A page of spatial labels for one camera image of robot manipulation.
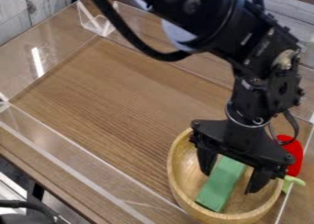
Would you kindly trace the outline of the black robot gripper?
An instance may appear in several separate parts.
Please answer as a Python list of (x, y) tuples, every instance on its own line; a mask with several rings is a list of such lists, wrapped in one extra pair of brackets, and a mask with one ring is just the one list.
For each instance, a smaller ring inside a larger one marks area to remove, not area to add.
[(271, 179), (283, 178), (294, 156), (267, 135), (265, 127), (246, 127), (230, 119), (191, 121), (190, 141), (195, 144), (202, 173), (210, 175), (218, 155), (254, 168), (246, 195), (258, 193)]

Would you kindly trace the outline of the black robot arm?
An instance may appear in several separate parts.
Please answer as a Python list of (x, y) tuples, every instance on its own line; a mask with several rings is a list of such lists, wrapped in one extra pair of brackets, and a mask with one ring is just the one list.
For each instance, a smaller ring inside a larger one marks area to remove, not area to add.
[(216, 157), (224, 155), (253, 167), (247, 191), (259, 192), (295, 163), (270, 129), (270, 120), (277, 115), (287, 116), (305, 95), (297, 37), (266, 13), (263, 0), (140, 0), (160, 17), (178, 48), (160, 52), (139, 39), (111, 2), (92, 1), (147, 56), (178, 62), (198, 52), (210, 52), (231, 64), (234, 86), (227, 117), (194, 120), (190, 140), (202, 172), (211, 173)]

